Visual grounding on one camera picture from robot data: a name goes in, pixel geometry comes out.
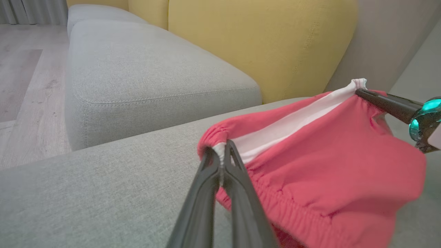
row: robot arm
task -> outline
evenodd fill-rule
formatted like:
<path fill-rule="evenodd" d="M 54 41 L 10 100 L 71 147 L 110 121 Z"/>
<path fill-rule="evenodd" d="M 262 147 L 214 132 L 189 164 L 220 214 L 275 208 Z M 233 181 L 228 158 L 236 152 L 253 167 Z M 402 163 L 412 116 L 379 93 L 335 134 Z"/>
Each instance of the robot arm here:
<path fill-rule="evenodd" d="M 416 141 L 415 147 L 423 153 L 441 149 L 441 97 L 425 103 L 387 94 L 357 89 L 358 96 L 378 108 L 409 124 L 409 135 Z"/>

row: yellow backrest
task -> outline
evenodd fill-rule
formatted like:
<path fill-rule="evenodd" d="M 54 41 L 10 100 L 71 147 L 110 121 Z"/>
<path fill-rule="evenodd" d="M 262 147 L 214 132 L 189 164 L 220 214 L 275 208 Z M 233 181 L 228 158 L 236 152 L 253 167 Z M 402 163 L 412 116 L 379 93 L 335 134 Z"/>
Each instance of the yellow backrest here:
<path fill-rule="evenodd" d="M 148 23 L 168 28 L 168 0 L 128 0 L 129 11 Z"/>
<path fill-rule="evenodd" d="M 113 6 L 124 10 L 129 10 L 129 3 L 127 0 L 66 0 L 67 7 L 74 4 L 99 4 Z"/>
<path fill-rule="evenodd" d="M 321 93 L 356 23 L 356 0 L 170 0 L 168 7 L 168 30 L 251 76 L 264 103 Z"/>

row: gray seat cushion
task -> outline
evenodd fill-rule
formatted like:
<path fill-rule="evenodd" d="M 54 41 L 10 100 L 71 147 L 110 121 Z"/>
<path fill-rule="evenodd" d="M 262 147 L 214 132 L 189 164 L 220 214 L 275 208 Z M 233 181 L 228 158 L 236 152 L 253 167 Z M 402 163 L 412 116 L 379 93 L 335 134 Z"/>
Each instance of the gray seat cushion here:
<path fill-rule="evenodd" d="M 0 244 L 8 248 L 165 247 L 199 165 L 196 145 L 226 118 L 290 99 L 146 133 L 0 171 Z M 400 132 L 405 124 L 394 131 Z M 440 152 L 427 155 L 423 195 L 401 209 L 391 248 L 440 243 Z M 216 204 L 214 247 L 231 247 Z"/>
<path fill-rule="evenodd" d="M 68 37 L 70 37 L 72 28 L 77 22 L 90 19 L 147 23 L 142 18 L 120 8 L 96 4 L 76 4 L 69 8 L 67 19 Z"/>
<path fill-rule="evenodd" d="M 261 103 L 252 78 L 159 27 L 88 20 L 72 30 L 66 125 L 73 150 Z"/>

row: white stripe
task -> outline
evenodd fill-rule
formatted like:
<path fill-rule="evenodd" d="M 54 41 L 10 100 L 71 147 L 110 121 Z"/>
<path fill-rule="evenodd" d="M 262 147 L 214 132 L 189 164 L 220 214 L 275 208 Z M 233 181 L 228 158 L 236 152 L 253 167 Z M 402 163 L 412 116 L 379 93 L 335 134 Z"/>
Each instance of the white stripe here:
<path fill-rule="evenodd" d="M 219 156 L 220 159 L 220 164 L 223 165 L 224 164 L 224 157 L 225 157 L 225 146 L 227 145 L 227 143 L 225 142 L 220 142 L 217 143 L 215 146 L 213 146 L 213 151 L 217 153 L 217 155 Z"/>
<path fill-rule="evenodd" d="M 302 127 L 329 113 L 354 95 L 355 90 L 358 88 L 366 88 L 366 79 L 353 79 L 345 88 L 338 89 L 263 129 L 233 139 L 244 164 L 291 136 Z M 223 158 L 224 151 L 220 149 L 220 147 L 217 147 L 218 145 L 220 145 L 220 143 L 215 146 L 215 151 Z"/>

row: stitching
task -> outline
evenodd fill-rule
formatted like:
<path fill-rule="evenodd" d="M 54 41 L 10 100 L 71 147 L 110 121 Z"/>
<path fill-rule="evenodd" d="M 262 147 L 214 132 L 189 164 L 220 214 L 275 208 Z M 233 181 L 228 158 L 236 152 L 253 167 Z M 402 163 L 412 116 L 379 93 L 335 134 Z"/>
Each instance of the stitching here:
<path fill-rule="evenodd" d="M 86 138 L 86 117 L 87 117 L 87 110 L 89 109 L 89 105 L 86 106 L 86 110 L 84 111 L 84 118 L 83 118 L 83 143 L 84 147 L 87 147 L 87 138 Z"/>
<path fill-rule="evenodd" d="M 91 104 L 107 104 L 107 103 L 129 103 L 132 101 L 150 101 L 150 100 L 157 100 L 157 99 L 161 99 L 161 98 L 174 98 L 174 97 L 180 97 L 180 96 L 192 96 L 192 95 L 198 95 L 198 94 L 209 94 L 209 93 L 222 93 L 222 92 L 226 92 L 226 91 L 237 91 L 237 90 L 251 90 L 256 88 L 257 86 L 254 86 L 252 88 L 243 88 L 243 89 L 236 89 L 236 90 L 218 90 L 218 91 L 201 91 L 201 92 L 190 92 L 188 94 L 175 94 L 175 95 L 166 95 L 166 96 L 159 96 L 157 98 L 139 98 L 139 99 L 130 99 L 130 100 L 122 100 L 122 101 L 98 101 L 98 102 L 92 102 L 90 100 L 87 100 L 85 98 L 82 98 L 82 100 L 91 103 Z"/>
<path fill-rule="evenodd" d="M 242 88 L 242 89 L 236 89 L 236 90 L 218 90 L 218 91 L 206 91 L 206 92 L 190 92 L 188 94 L 175 94 L 175 95 L 166 95 L 166 96 L 159 96 L 157 98 L 154 99 L 149 99 L 149 98 L 139 98 L 139 99 L 130 99 L 130 100 L 123 100 L 123 101 L 100 101 L 100 102 L 92 102 L 91 100 L 85 99 L 83 97 L 81 97 L 79 95 L 78 92 L 78 88 L 77 88 L 77 84 L 75 83 L 74 77 L 73 77 L 74 73 L 71 73 L 71 82 L 72 82 L 72 89 L 73 89 L 73 93 L 74 96 L 84 102 L 87 105 L 97 105 L 98 104 L 108 104 L 108 103 L 127 103 L 127 104 L 123 104 L 123 105 L 132 105 L 132 104 L 138 104 L 138 103 L 131 103 L 132 101 L 144 101 L 144 102 L 154 102 L 154 101 L 163 101 L 163 100 L 167 100 L 167 99 L 173 99 L 176 97 L 180 98 L 179 96 L 182 96 L 182 98 L 186 98 L 186 97 L 192 97 L 194 95 L 201 95 L 201 94 L 217 94 L 217 93 L 223 93 L 223 92 L 237 92 L 237 91 L 242 91 L 242 90 L 253 90 L 255 88 L 258 88 L 258 85 L 252 87 L 252 88 Z"/>
<path fill-rule="evenodd" d="M 188 96 L 182 96 L 182 97 L 175 97 L 175 98 L 163 98 L 163 99 L 156 99 L 156 100 L 148 100 L 148 101 L 137 101 L 137 102 L 130 102 L 125 104 L 96 104 L 96 103 L 88 103 L 83 102 L 85 105 L 89 106 L 96 106 L 96 107 L 115 107 L 115 106 L 126 106 L 126 105 L 136 105 L 136 104 L 144 104 L 144 103 L 151 103 L 156 101 L 167 101 L 167 100 L 173 100 L 173 99 L 182 99 L 182 98 L 192 98 L 194 96 L 201 96 L 201 95 L 213 95 L 213 94 L 220 94 L 224 91 L 218 91 L 218 92 L 209 92 L 206 94 L 194 94 L 194 95 L 188 95 Z M 242 90 L 232 90 L 233 93 L 240 93 Z"/>
<path fill-rule="evenodd" d="M 315 39 L 313 39 L 313 36 L 314 36 L 314 34 L 315 34 L 315 31 L 316 31 L 316 29 L 318 28 L 318 26 L 320 25 L 320 23 L 318 23 L 318 22 L 314 22 L 314 25 L 312 26 L 312 29 L 311 29 L 311 32 L 309 33 L 309 35 L 308 35 L 308 38 L 307 38 L 307 40 L 306 40 L 306 44 L 305 44 L 305 46 L 303 47 L 303 49 L 302 49 L 302 51 L 304 51 L 304 52 L 308 52 L 309 51 L 309 47 L 311 46 L 311 43 L 313 42 L 313 40 L 315 40 Z M 305 56 L 300 56 L 300 57 L 303 57 L 303 59 L 300 59 L 299 61 L 297 61 L 297 64 L 296 64 L 296 66 L 293 68 L 293 77 L 294 77 L 294 75 L 298 72 L 298 69 L 299 69 L 299 67 L 301 66 L 301 64 L 303 63 L 303 61 L 304 61 L 304 57 Z M 289 89 L 292 87 L 294 85 L 294 80 L 293 80 L 293 78 L 291 78 L 291 80 L 289 81 L 289 84 L 288 84 L 288 86 L 286 87 L 286 90 L 284 91 L 284 93 L 283 93 L 283 95 L 282 95 L 282 99 L 286 99 L 286 95 L 287 95 L 287 93 L 289 92 Z"/>

